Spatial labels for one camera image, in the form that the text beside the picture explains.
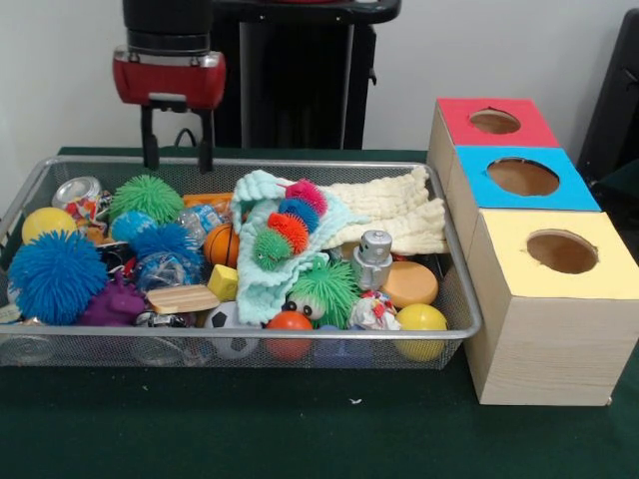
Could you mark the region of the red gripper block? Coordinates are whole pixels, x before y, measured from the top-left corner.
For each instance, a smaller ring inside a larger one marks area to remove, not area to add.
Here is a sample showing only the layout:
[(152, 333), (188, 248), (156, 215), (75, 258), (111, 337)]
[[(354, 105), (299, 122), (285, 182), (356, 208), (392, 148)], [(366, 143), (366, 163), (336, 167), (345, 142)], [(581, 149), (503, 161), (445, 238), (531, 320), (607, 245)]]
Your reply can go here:
[[(198, 165), (201, 173), (213, 167), (213, 111), (224, 97), (226, 60), (219, 57), (214, 66), (169, 66), (128, 62), (112, 62), (116, 90), (125, 104), (149, 105), (151, 94), (181, 95), (190, 108), (200, 109), (202, 139)], [(159, 147), (153, 132), (153, 108), (141, 107), (141, 136), (144, 166), (159, 167)]]

